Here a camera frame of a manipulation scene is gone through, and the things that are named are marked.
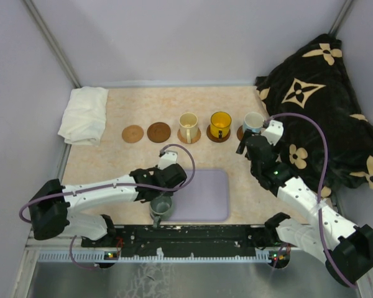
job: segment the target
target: cork coaster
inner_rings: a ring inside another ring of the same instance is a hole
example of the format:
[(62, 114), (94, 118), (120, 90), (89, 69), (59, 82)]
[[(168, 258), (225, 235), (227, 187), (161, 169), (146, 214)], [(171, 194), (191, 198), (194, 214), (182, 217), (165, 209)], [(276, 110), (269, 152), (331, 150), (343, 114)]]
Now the cork coaster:
[(237, 129), (236, 136), (239, 141), (242, 140), (243, 138), (243, 126), (242, 125)]
[(216, 138), (214, 135), (211, 134), (210, 124), (209, 124), (209, 126), (207, 126), (207, 129), (206, 129), (206, 134), (207, 134), (207, 137), (211, 141), (216, 142), (216, 143), (224, 143), (227, 139), (229, 139), (229, 136), (231, 135), (231, 130), (229, 130), (228, 134), (220, 140), (219, 138)]
[[(188, 144), (187, 140), (185, 140), (185, 139), (181, 136), (181, 130), (179, 130), (179, 129), (178, 129), (178, 132), (177, 132), (177, 137), (178, 137), (178, 139), (179, 139), (181, 142), (183, 142), (183, 143), (185, 143), (185, 144)], [(191, 140), (191, 144), (194, 144), (194, 143), (196, 143), (198, 140), (200, 140), (200, 137), (201, 137), (201, 131), (200, 131), (200, 129), (198, 129), (198, 134), (196, 135), (195, 138), (193, 138), (193, 139)]]
[(130, 125), (122, 132), (122, 138), (126, 143), (136, 143), (144, 136), (144, 130), (141, 126)]
[(163, 143), (164, 141), (167, 141), (171, 134), (172, 130), (170, 129), (170, 126), (163, 122), (153, 123), (147, 131), (149, 140), (154, 143)]

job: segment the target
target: gray floor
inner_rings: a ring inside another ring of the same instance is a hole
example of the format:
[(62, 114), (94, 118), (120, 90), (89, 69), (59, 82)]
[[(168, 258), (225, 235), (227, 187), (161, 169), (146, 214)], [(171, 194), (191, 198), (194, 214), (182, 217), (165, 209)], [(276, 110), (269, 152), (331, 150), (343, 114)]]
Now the gray floor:
[(116, 264), (98, 272), (71, 263), (38, 263), (29, 298), (359, 297), (340, 286), (310, 255), (293, 251), (290, 264)]

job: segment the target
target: black pillow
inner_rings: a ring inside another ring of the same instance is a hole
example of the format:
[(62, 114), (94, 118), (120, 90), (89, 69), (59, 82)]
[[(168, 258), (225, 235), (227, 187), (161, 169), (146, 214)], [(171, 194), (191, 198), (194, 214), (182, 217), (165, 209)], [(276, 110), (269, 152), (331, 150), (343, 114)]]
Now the black pillow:
[[(362, 115), (349, 81), (341, 41), (320, 35), (288, 57), (268, 76), (256, 78), (259, 97), (269, 115), (294, 112), (319, 124), (329, 148), (322, 196), (341, 185), (373, 189), (373, 126)], [(311, 189), (317, 189), (323, 167), (323, 145), (309, 122), (280, 119), (285, 132), (280, 157), (294, 167)]]

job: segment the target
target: folded towel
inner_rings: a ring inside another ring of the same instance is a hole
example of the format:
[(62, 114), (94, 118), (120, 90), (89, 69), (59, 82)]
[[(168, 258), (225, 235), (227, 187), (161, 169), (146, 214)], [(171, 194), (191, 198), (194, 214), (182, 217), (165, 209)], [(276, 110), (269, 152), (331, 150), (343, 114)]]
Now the folded towel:
[(65, 143), (98, 146), (106, 123), (108, 90), (83, 87), (72, 90), (58, 134)]

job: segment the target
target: gray wall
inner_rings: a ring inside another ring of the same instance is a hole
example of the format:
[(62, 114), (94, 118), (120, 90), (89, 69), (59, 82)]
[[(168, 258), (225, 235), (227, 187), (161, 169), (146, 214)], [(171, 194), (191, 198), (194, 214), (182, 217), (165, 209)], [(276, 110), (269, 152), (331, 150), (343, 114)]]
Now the gray wall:
[(21, 1), (0, 0), (0, 298), (12, 290), (30, 230), (18, 210), (53, 177), (70, 91)]
[(344, 1), (34, 2), (82, 84), (121, 86), (251, 83), (329, 31)]
[[(373, 124), (373, 0), (356, 5), (338, 37), (363, 114)], [(373, 191), (367, 185), (340, 193), (348, 217), (373, 227)]]

